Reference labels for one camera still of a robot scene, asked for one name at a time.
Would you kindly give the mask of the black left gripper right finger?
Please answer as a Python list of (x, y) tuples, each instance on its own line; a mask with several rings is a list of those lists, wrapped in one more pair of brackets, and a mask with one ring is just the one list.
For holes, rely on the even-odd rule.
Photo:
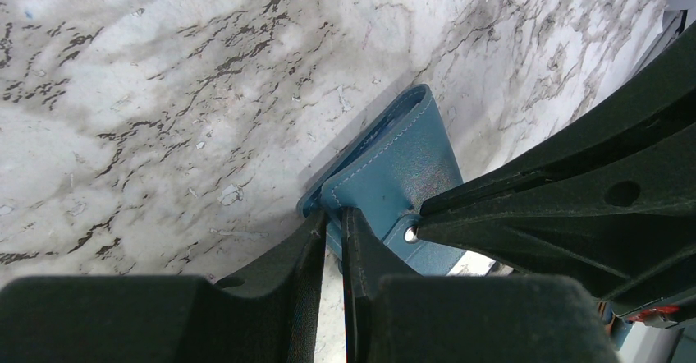
[(349, 362), (615, 362), (589, 294), (562, 276), (415, 272), (341, 212)]

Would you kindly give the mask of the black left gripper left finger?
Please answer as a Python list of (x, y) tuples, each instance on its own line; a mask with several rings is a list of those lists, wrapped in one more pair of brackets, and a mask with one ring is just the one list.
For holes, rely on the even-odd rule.
[(4, 362), (311, 362), (327, 220), (215, 283), (200, 276), (19, 278), (1, 291)]

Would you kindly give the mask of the blue leather card holder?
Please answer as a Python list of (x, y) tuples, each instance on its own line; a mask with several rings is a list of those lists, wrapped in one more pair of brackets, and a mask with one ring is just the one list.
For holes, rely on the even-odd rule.
[(427, 85), (400, 93), (301, 197), (308, 216), (327, 212), (327, 246), (341, 257), (341, 211), (362, 211), (377, 239), (412, 269), (446, 275), (464, 251), (415, 235), (422, 204), (463, 179)]

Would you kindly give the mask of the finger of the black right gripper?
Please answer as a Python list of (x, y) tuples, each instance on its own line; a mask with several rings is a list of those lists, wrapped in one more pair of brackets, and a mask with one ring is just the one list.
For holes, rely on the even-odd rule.
[(581, 118), (420, 215), (419, 239), (573, 278), (620, 317), (694, 316), (694, 27)]

